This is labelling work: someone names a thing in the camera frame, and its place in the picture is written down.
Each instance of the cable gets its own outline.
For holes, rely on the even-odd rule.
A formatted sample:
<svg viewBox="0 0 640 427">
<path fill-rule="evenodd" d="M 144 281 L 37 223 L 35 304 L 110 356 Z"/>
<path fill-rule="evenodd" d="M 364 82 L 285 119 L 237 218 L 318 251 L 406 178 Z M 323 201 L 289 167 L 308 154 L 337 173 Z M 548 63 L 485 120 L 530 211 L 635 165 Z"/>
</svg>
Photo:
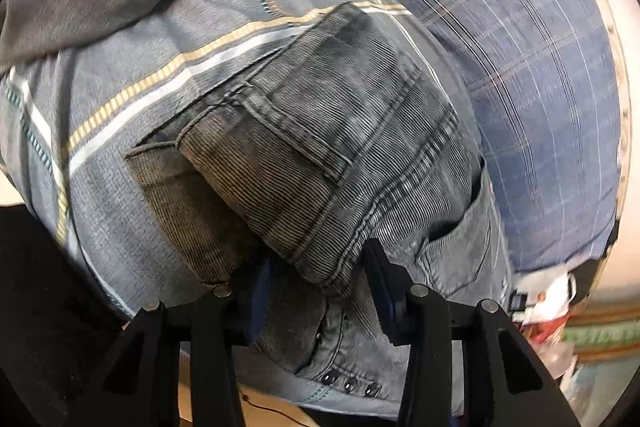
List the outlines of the cable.
<svg viewBox="0 0 640 427">
<path fill-rule="evenodd" d="M 306 423 L 299 422 L 295 418 L 292 418 L 291 416 L 289 416 L 286 413 L 283 413 L 282 411 L 278 411 L 277 409 L 271 409 L 270 407 L 263 407 L 261 405 L 256 405 L 251 400 L 249 400 L 249 397 L 247 395 L 245 395 L 244 393 L 240 393 L 240 395 L 242 396 L 242 400 L 247 402 L 251 407 L 255 407 L 256 409 L 262 409 L 263 411 L 276 412 L 278 414 L 283 415 L 285 418 L 289 418 L 292 422 L 297 423 L 298 425 L 302 425 L 302 427 L 311 427 L 310 425 L 307 425 Z"/>
</svg>

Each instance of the black object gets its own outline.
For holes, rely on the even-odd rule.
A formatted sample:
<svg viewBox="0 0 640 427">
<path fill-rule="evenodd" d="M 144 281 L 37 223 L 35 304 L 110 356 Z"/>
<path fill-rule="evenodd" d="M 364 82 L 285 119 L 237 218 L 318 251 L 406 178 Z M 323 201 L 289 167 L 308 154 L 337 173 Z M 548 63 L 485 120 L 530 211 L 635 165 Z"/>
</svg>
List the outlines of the black object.
<svg viewBox="0 0 640 427">
<path fill-rule="evenodd" d="M 551 375 L 495 301 L 476 307 L 446 301 L 391 264 L 377 239 L 365 243 L 362 261 L 383 331 L 396 346 L 411 344 L 398 427 L 449 426 L 452 340 L 463 343 L 470 427 L 578 427 Z M 145 305 L 91 379 L 67 427 L 177 426 L 178 350 L 186 340 L 194 425 L 244 426 L 230 346 L 248 345 L 258 335 L 268 269 L 263 256 L 193 304 Z"/>
<path fill-rule="evenodd" d="M 452 303 L 413 284 L 377 239 L 365 243 L 362 260 L 383 331 L 396 346 L 411 344 L 398 427 L 449 425 L 451 340 L 463 345 L 470 427 L 578 427 L 542 361 L 495 301 Z"/>
<path fill-rule="evenodd" d="M 243 427 L 231 346 L 248 346 L 262 327 L 269 266 L 261 256 L 191 304 L 146 304 L 89 381 L 67 427 L 177 426 L 181 341 L 191 341 L 193 422 Z"/>
<path fill-rule="evenodd" d="M 579 304 L 591 291 L 591 286 L 598 273 L 600 263 L 604 263 L 602 259 L 587 259 L 580 266 L 571 270 L 571 273 L 575 277 L 576 292 L 575 297 L 571 299 L 571 306 Z"/>
<path fill-rule="evenodd" d="M 0 425 L 30 425 L 26 407 L 60 427 L 124 320 L 25 205 L 0 206 L 0 238 Z"/>
<path fill-rule="evenodd" d="M 338 414 L 301 407 L 305 414 L 321 427 L 394 427 L 396 422 L 371 416 Z"/>
</svg>

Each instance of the cloth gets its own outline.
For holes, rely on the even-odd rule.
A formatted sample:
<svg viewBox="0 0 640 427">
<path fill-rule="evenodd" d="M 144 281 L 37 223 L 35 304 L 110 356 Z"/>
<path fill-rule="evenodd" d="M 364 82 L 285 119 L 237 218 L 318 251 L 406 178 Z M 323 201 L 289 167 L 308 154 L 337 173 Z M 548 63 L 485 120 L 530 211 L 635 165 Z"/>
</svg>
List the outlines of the cloth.
<svg viewBox="0 0 640 427">
<path fill-rule="evenodd" d="M 266 243 L 282 262 L 261 362 L 238 357 L 238 375 L 275 364 L 292 385 L 246 383 L 395 415 L 408 349 L 380 331 L 364 240 L 447 298 L 506 304 L 466 89 L 395 0 L 5 4 L 6 170 L 128 314 L 196 298 Z M 459 349 L 453 377 L 457 410 Z"/>
<path fill-rule="evenodd" d="M 620 170 L 616 71 L 594 0 L 398 0 L 471 97 L 517 271 L 602 256 Z"/>
</svg>

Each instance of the black clamp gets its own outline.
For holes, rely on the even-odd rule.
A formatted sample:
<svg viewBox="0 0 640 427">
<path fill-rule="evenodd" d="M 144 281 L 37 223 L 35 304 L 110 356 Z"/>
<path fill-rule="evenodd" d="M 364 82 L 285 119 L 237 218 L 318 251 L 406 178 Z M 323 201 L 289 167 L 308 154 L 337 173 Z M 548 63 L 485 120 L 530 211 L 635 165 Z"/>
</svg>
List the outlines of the black clamp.
<svg viewBox="0 0 640 427">
<path fill-rule="evenodd" d="M 362 262 L 382 330 L 395 346 L 411 344 L 398 427 L 450 425 L 451 341 L 463 345 L 467 426 L 579 427 L 558 385 L 497 302 L 446 301 L 390 263 L 377 239 L 364 244 Z"/>
<path fill-rule="evenodd" d="M 66 427 L 177 427 L 180 342 L 191 341 L 195 425 L 244 427 L 231 346 L 257 338 L 269 297 L 268 257 L 194 303 L 146 304 L 92 376 Z"/>
</svg>

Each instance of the plaid shirt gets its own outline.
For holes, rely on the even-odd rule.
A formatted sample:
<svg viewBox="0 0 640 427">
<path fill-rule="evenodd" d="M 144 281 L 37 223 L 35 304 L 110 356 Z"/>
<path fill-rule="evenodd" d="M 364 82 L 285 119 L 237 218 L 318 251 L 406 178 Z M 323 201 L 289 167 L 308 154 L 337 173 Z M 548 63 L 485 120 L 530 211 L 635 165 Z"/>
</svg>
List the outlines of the plaid shirt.
<svg viewBox="0 0 640 427">
<path fill-rule="evenodd" d="M 594 0 L 399 0 L 468 88 L 517 271 L 599 258 L 620 106 Z"/>
</svg>

